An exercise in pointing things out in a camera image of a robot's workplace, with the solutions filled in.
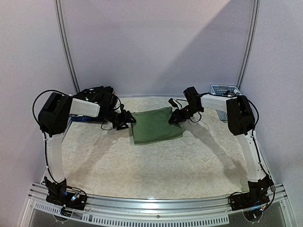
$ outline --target green cloth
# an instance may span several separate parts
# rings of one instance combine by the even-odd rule
[[[179,124],[169,124],[172,108],[165,107],[140,113],[132,113],[137,123],[132,123],[135,144],[149,144],[183,136]]]

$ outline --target gray partition panel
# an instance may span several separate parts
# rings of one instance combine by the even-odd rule
[[[235,85],[254,0],[63,0],[80,89],[181,95]]]

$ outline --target light blue basket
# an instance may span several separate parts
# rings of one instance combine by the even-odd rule
[[[234,91],[237,90],[237,92],[239,92],[239,94],[241,95],[241,92],[239,91],[239,89],[236,86],[228,86],[228,85],[211,85],[210,86],[210,93],[213,95],[224,95],[228,90],[230,91]],[[217,110],[219,119],[221,121],[227,121],[227,113]]]

